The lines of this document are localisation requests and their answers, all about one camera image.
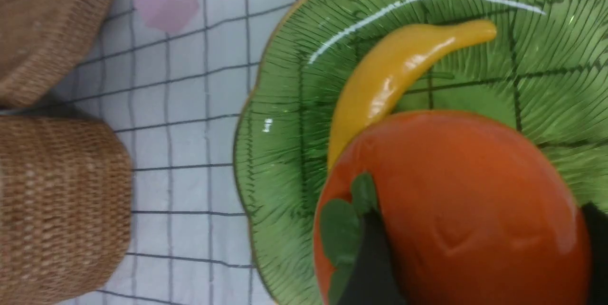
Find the woven basket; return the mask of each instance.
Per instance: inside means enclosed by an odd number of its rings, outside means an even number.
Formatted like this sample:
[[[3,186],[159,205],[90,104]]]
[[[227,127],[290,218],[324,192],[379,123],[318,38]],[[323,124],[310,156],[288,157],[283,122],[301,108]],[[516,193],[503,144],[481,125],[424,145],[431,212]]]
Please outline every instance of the woven basket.
[[[85,58],[112,0],[0,0],[0,104],[29,106]]]
[[[103,123],[0,117],[0,304],[96,290],[130,243],[131,163]]]

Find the fruit leaf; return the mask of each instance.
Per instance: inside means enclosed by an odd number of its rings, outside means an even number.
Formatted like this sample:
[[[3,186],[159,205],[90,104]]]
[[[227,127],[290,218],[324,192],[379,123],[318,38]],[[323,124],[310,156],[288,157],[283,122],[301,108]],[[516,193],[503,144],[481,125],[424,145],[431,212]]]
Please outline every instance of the fruit leaf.
[[[337,305],[340,301],[341,296],[348,285],[348,280],[352,274],[352,266],[346,265],[341,266],[332,275],[332,281],[330,283],[330,290],[327,292],[330,305]]]
[[[371,211],[378,211],[376,185],[371,174],[364,172],[358,175],[350,186],[352,205],[359,216]]]
[[[332,199],[321,209],[323,252],[334,267],[351,265],[361,242],[359,218],[351,203]]]
[[[608,216],[593,203],[581,210],[591,240],[590,304],[608,304]]]

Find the green plate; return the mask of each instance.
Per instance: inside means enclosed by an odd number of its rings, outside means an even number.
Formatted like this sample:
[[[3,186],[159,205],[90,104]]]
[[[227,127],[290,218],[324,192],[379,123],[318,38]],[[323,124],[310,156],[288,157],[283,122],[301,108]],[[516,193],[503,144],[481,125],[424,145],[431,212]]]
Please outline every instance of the green plate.
[[[469,110],[517,128],[580,203],[608,210],[608,0],[306,0],[276,30],[235,142],[260,275],[280,305],[319,305],[312,229],[348,76],[406,24],[491,19],[495,41],[439,61],[398,111]]]

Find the orange fruit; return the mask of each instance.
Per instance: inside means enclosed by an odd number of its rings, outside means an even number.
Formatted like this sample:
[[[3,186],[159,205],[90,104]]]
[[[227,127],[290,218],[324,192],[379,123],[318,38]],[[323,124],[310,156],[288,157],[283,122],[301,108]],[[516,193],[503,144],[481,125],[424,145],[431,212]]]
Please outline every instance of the orange fruit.
[[[325,303],[334,267],[320,209],[374,178],[395,277],[411,305],[584,305],[589,237],[571,191],[519,132],[475,114],[392,115],[358,135],[321,194],[315,272]]]

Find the white tablecloth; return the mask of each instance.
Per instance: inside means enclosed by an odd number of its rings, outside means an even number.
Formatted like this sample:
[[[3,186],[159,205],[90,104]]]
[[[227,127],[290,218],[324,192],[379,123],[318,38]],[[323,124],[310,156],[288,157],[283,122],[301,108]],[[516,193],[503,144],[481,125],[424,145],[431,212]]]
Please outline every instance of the white tablecloth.
[[[66,305],[269,305],[232,173],[238,114],[295,0],[199,0],[178,35],[115,0],[85,61],[39,105],[104,119],[134,160],[133,238],[108,284]]]

